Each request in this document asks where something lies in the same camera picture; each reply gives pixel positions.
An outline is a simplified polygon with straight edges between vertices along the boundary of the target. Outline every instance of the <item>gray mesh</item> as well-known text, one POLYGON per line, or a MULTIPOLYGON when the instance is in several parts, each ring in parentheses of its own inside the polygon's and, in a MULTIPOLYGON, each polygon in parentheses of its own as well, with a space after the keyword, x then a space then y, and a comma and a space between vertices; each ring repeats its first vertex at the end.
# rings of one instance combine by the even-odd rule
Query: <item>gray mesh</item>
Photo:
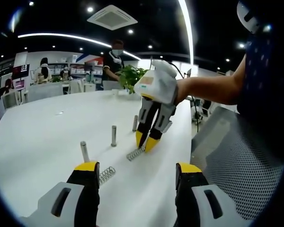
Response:
POLYGON ((255 219, 274 193, 284 164, 244 119, 220 107, 193 140, 191 164, 235 201, 244 219, 255 219))

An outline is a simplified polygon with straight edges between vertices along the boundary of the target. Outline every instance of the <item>coil spring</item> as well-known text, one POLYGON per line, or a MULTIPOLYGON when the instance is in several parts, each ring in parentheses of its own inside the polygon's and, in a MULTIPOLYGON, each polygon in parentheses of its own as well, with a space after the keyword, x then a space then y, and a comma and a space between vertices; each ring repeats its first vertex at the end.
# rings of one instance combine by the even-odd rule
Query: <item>coil spring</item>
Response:
POLYGON ((135 115, 133 119, 133 131, 137 131, 137 124, 138 124, 138 115, 135 115))
POLYGON ((112 168, 111 166, 101 172, 99 174, 99 181, 100 185, 104 184, 106 181, 108 181, 113 175, 115 175, 115 169, 112 168))
POLYGON ((130 161, 133 161, 136 157, 138 157, 143 152, 145 152, 145 147, 138 148, 134 150, 133 152, 129 153, 128 155, 126 155, 126 158, 130 161))

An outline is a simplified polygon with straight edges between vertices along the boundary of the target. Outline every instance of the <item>metal peg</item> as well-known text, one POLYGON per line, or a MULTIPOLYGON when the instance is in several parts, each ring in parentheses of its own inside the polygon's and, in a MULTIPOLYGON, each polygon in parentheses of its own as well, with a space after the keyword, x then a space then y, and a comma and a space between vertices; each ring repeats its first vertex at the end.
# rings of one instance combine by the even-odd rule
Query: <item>metal peg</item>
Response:
POLYGON ((82 151, 82 155, 83 155, 83 160, 84 162, 90 162, 89 160, 89 154, 87 153, 87 147, 86 147, 86 142, 82 141, 80 143, 81 146, 81 151, 82 151))
POLYGON ((134 116, 134 119, 133 119, 133 131, 137 131, 137 125, 138 125, 138 115, 135 115, 134 116))
POLYGON ((116 147, 117 143, 116 143, 116 137, 117 137, 117 126, 113 125, 112 126, 112 147, 116 147))

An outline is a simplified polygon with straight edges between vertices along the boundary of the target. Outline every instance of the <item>black cable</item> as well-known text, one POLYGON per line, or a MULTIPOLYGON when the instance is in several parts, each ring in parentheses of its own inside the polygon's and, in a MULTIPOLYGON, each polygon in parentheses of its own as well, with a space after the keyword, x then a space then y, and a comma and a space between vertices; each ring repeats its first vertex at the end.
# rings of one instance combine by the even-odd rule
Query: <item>black cable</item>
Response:
MULTIPOLYGON (((168 63, 171 64, 171 65, 173 65, 173 66, 177 69, 177 71, 180 73, 181 77, 184 79, 184 76, 182 75, 182 73, 180 72, 180 70, 178 69, 178 67, 175 66, 175 65, 174 65, 173 63, 171 63, 171 62, 168 62, 168 63)), ((194 99, 194 97, 191 96, 191 98, 192 98, 193 103, 194 103, 194 106, 195 106, 195 115, 197 114, 197 117, 196 117, 196 119, 197 119, 197 132, 199 132, 199 120, 198 120, 199 115, 198 115, 198 112, 197 112, 197 106, 196 106, 196 104, 195 104, 195 99, 194 99)))

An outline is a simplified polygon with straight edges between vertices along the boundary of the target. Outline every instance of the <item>human hand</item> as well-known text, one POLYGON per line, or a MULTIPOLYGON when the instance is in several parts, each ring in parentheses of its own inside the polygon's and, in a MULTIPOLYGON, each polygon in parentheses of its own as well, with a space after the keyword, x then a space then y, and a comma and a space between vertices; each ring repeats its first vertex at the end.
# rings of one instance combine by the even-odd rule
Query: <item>human hand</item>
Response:
POLYGON ((179 79, 177 80, 177 97, 175 99, 175 105, 178 105, 180 102, 182 102, 189 94, 187 80, 186 79, 179 79))

